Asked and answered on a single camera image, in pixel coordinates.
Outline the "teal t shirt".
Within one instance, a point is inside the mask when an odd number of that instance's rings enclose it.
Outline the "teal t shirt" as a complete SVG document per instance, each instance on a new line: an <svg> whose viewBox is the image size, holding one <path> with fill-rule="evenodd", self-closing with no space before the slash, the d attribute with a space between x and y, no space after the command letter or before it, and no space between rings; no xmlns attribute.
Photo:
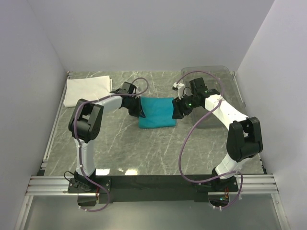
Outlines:
<svg viewBox="0 0 307 230"><path fill-rule="evenodd" d="M172 118L173 98L141 97L141 106L145 117L139 117L139 128L154 129L174 127L177 121Z"/></svg>

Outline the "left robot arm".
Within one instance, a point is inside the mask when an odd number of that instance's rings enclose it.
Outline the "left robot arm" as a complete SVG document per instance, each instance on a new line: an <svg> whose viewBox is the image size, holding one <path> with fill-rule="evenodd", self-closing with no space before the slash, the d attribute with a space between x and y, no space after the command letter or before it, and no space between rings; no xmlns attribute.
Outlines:
<svg viewBox="0 0 307 230"><path fill-rule="evenodd" d="M135 95L110 94L98 100L79 99L68 129L74 138L77 150L77 167L74 179L86 193L95 189L94 140L100 133L103 115L126 108L130 116L145 117L141 98Z"/></svg>

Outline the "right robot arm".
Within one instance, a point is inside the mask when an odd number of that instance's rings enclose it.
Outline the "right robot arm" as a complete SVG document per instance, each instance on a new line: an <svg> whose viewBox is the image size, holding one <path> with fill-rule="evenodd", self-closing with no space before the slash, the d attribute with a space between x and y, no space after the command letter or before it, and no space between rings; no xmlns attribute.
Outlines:
<svg viewBox="0 0 307 230"><path fill-rule="evenodd" d="M173 90L178 93L172 103L173 118L182 119L193 109L202 107L208 112L191 128L184 139L179 153L178 169L182 178L190 183L204 184L211 182L215 191L222 191L227 186L227 179L235 176L243 164L263 150L260 121L256 117L249 117L236 110L224 97L223 92L209 90L203 78L190 81L191 95L184 94L185 85L180 82L173 84ZM205 180L192 180L182 171L182 155L188 139L194 129L210 115L215 116L227 129L227 154L221 163L213 169L213 176Z"/></svg>

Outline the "folded white t shirt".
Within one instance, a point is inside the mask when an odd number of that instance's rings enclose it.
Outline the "folded white t shirt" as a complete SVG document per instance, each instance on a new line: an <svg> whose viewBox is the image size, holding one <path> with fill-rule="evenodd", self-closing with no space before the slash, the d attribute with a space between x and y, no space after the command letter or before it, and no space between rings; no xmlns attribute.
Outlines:
<svg viewBox="0 0 307 230"><path fill-rule="evenodd" d="M111 89L110 76L68 79L63 104L66 108L75 107L79 99L97 100L109 95Z"/></svg>

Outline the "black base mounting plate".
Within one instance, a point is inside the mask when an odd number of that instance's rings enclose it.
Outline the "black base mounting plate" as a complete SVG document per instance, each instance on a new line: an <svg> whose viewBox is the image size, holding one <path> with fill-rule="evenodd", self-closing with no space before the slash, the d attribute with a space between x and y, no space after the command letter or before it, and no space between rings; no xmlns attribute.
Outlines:
<svg viewBox="0 0 307 230"><path fill-rule="evenodd" d="M77 194L78 204L82 207L106 202L208 202L209 193L226 195L242 189L235 176L197 184L180 175L97 175L91 179L94 184L80 175L69 181L68 193Z"/></svg>

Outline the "aluminium rail frame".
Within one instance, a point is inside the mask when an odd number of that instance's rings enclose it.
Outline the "aluminium rail frame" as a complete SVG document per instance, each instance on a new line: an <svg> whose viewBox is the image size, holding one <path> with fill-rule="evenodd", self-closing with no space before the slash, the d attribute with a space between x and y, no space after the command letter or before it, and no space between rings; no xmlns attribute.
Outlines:
<svg viewBox="0 0 307 230"><path fill-rule="evenodd" d="M289 230L277 184L272 174L246 174L243 176L241 194L271 194L281 229ZM32 176L15 224L16 230L23 230L34 196L66 196L69 182L62 176Z"/></svg>

